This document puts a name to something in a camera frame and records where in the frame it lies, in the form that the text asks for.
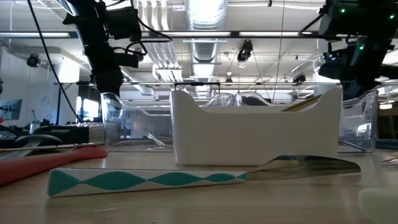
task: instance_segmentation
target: ventilation duct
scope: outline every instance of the ventilation duct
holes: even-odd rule
[[[228,0],[185,0],[189,30],[223,30]],[[218,52],[217,43],[192,43],[192,70],[194,76],[202,77],[199,82],[209,81],[213,75]]]

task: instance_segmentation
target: ceiling light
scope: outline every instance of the ceiling light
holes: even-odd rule
[[[303,32],[303,34],[312,34],[311,32]],[[240,37],[298,37],[298,32],[240,32]]]
[[[391,108],[392,108],[392,104],[390,104],[390,103],[381,104],[381,105],[379,106],[379,108],[380,108],[380,110],[388,110],[388,109],[391,109]]]
[[[68,32],[43,32],[43,37],[70,37]],[[17,38],[17,37],[40,37],[38,32],[0,32],[0,37]]]
[[[162,32],[171,37],[229,37],[231,32],[206,32],[206,31],[192,31],[192,32]]]

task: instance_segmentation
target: ceiling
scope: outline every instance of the ceiling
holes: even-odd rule
[[[43,7],[36,0],[32,0],[34,6]],[[60,7],[55,1],[44,1],[49,7]],[[226,14],[225,30],[243,31],[298,31],[317,16],[314,9],[292,9],[289,6],[321,7],[323,0],[273,0],[273,6],[267,7],[268,1],[245,1],[229,0]],[[184,1],[169,0],[169,26],[171,30],[187,30],[185,19]],[[39,9],[35,8],[37,18],[43,31],[74,31],[73,26],[62,24],[66,12],[63,9]],[[28,6],[25,1],[0,0],[0,30],[1,31],[36,31]],[[315,24],[310,30],[318,30]],[[247,62],[245,68],[238,68],[238,63],[233,60],[237,50],[242,46],[244,39],[225,39],[228,42],[220,44],[218,61],[215,66],[212,81],[225,81],[227,72],[232,72],[234,82],[260,82],[261,76],[264,81],[282,82],[292,81],[298,72],[306,74],[307,81],[313,80],[313,60],[318,58],[325,49],[326,42],[317,39],[252,39],[254,53]],[[125,47],[128,40],[110,40],[112,46]],[[41,47],[39,39],[13,39],[12,44],[24,48]],[[47,39],[49,47],[58,47],[81,60],[83,66],[87,58],[83,55],[82,47],[78,39]],[[333,44],[334,49],[343,48],[344,42]],[[184,79],[192,78],[192,58],[189,44],[183,43],[183,39],[174,39],[173,47]],[[52,55],[55,63],[62,63],[62,54]],[[398,54],[391,55],[390,64],[398,62]],[[139,68],[129,68],[136,81],[153,82],[152,65],[149,57],[145,57]]]

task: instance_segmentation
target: white plastic container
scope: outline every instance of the white plastic container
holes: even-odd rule
[[[176,160],[186,166],[258,166],[281,155],[337,157],[341,90],[306,111],[270,106],[200,108],[184,91],[170,94]]]

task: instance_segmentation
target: transparent acrylic container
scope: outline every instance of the transparent acrylic container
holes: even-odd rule
[[[230,93],[220,93],[213,96],[209,102],[205,103],[204,107],[206,106],[228,106],[228,102],[232,99],[234,95]]]
[[[228,106],[275,106],[267,102],[256,92],[237,93],[233,95]]]
[[[101,105],[107,150],[163,151],[172,147],[170,108],[127,105],[113,93],[101,94]]]
[[[376,145],[377,90],[364,93],[359,98],[346,100],[341,107],[340,143],[356,151],[373,152]]]

